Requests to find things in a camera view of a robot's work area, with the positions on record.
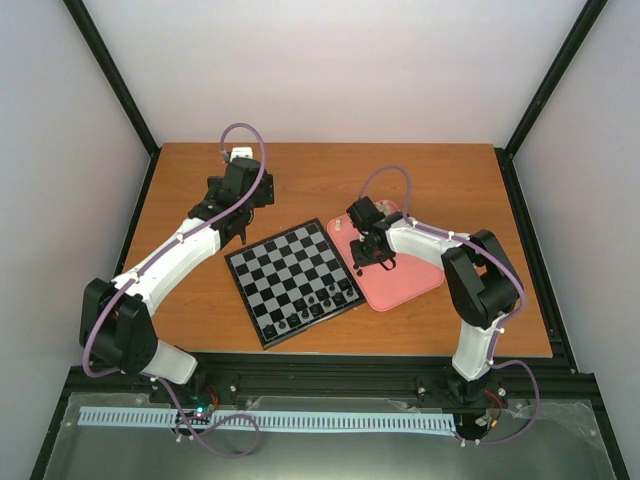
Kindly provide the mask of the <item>black rook chess piece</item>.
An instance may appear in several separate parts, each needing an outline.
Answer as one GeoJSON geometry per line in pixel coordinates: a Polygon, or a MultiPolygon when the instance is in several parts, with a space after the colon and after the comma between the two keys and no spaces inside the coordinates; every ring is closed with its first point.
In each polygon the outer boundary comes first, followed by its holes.
{"type": "Polygon", "coordinates": [[[275,327],[273,325],[268,325],[265,329],[264,329],[264,333],[267,337],[271,338],[273,336],[275,336],[277,334],[277,331],[275,329],[275,327]]]}

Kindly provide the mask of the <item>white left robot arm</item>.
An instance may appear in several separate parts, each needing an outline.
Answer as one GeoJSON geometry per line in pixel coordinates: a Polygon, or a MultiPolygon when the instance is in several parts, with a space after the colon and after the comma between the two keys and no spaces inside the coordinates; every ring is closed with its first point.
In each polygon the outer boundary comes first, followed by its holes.
{"type": "Polygon", "coordinates": [[[248,147],[225,156],[226,170],[207,180],[208,191],[179,228],[130,270],[84,290],[79,343],[83,359],[107,363],[106,374],[141,373],[172,384],[186,402],[201,400],[208,378],[195,357],[158,338],[152,318],[162,301],[197,266],[232,239],[246,237],[254,211],[274,202],[273,177],[248,147]]]}

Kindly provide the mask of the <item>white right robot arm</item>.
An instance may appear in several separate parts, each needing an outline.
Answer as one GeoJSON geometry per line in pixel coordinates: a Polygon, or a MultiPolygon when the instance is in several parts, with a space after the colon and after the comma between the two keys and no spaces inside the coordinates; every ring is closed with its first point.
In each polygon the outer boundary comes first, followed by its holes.
{"type": "Polygon", "coordinates": [[[515,268],[497,237],[488,230],[474,234],[424,224],[405,212],[385,214],[367,196],[346,213],[359,237],[350,242],[354,268],[378,265],[393,270],[396,257],[410,256],[438,268],[445,277],[461,330],[452,366],[467,382],[494,367],[503,326],[520,313],[526,295],[515,268]]]}

